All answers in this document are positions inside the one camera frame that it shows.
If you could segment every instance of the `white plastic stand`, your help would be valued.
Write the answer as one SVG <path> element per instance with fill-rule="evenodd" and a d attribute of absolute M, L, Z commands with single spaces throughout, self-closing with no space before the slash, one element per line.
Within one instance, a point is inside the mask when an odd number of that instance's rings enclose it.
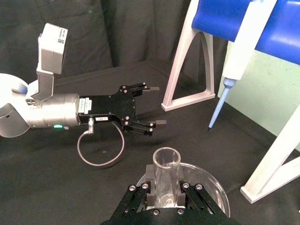
<path fill-rule="evenodd" d="M 300 143 L 300 105 L 240 191 L 254 203 L 300 176 L 300 157 L 282 165 Z"/>
<path fill-rule="evenodd" d="M 165 111 L 177 109 L 194 103 L 202 102 L 215 97 L 214 91 L 214 66 L 213 66 L 213 45 L 212 35 L 201 32 L 201 42 L 203 45 L 204 61 L 205 61 L 205 73 L 206 73 L 206 90 L 201 93 L 193 94 L 190 96 L 178 98 L 172 100 L 179 73 L 183 64 L 183 61 L 188 52 L 195 35 L 200 32 L 192 28 L 192 22 L 196 15 L 199 0 L 192 0 L 187 16 L 183 24 L 178 48 L 176 51 L 174 63 L 172 66 L 168 86 L 165 92 L 164 101 L 161 104 Z"/>

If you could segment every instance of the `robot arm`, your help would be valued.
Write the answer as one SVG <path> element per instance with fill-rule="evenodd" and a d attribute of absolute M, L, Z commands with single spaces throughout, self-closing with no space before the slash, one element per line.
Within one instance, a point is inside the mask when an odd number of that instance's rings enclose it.
<path fill-rule="evenodd" d="M 38 38 L 36 81 L 27 85 L 12 75 L 1 75 L 0 136 L 16 137 L 29 128 L 74 127 L 88 124 L 91 118 L 95 123 L 117 122 L 126 132 L 152 135 L 155 122 L 134 121 L 134 97 L 150 90 L 146 83 L 123 85 L 107 96 L 53 94 L 54 76 L 62 71 L 67 33 L 67 29 L 45 25 Z"/>

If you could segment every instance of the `green wall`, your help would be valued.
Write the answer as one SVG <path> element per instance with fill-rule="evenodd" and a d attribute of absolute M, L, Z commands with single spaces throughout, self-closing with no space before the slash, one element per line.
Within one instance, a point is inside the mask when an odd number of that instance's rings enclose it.
<path fill-rule="evenodd" d="M 222 80 L 219 97 L 223 88 Z M 300 66 L 255 51 L 226 102 L 278 135 L 300 105 Z"/>

